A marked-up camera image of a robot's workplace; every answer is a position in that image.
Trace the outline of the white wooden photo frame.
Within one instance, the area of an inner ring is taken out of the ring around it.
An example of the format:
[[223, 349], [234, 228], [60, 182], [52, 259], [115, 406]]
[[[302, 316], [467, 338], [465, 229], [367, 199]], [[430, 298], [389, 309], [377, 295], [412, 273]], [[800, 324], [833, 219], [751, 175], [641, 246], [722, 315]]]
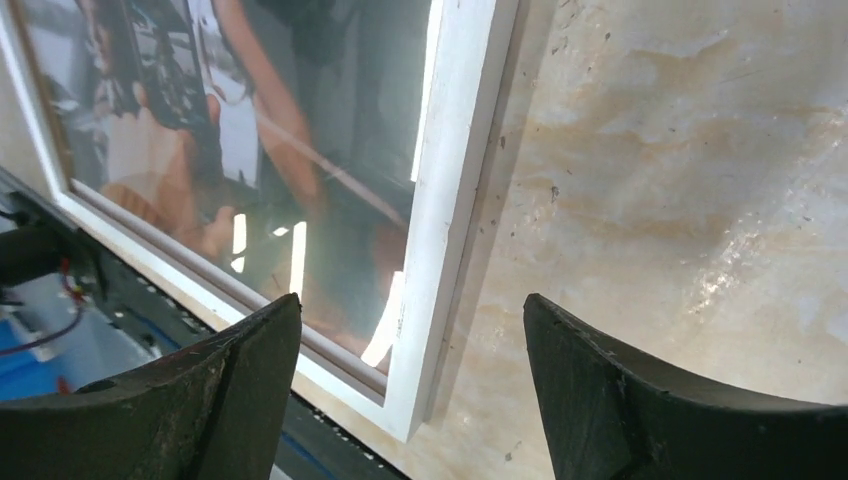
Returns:
[[428, 420], [513, 1], [5, 1], [47, 198], [216, 329], [300, 296], [301, 376]]

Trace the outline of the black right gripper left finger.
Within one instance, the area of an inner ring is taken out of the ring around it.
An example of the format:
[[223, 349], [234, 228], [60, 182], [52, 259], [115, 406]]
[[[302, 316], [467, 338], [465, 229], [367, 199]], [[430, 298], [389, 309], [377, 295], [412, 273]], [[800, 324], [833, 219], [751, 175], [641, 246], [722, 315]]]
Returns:
[[297, 363], [285, 295], [198, 343], [88, 384], [1, 405], [5, 479], [266, 479]]

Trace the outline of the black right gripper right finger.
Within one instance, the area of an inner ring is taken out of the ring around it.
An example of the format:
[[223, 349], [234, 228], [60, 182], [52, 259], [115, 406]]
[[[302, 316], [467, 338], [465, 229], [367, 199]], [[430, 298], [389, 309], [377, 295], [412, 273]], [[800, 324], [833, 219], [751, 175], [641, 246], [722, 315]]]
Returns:
[[533, 383], [559, 479], [843, 479], [847, 409], [712, 380], [524, 303]]

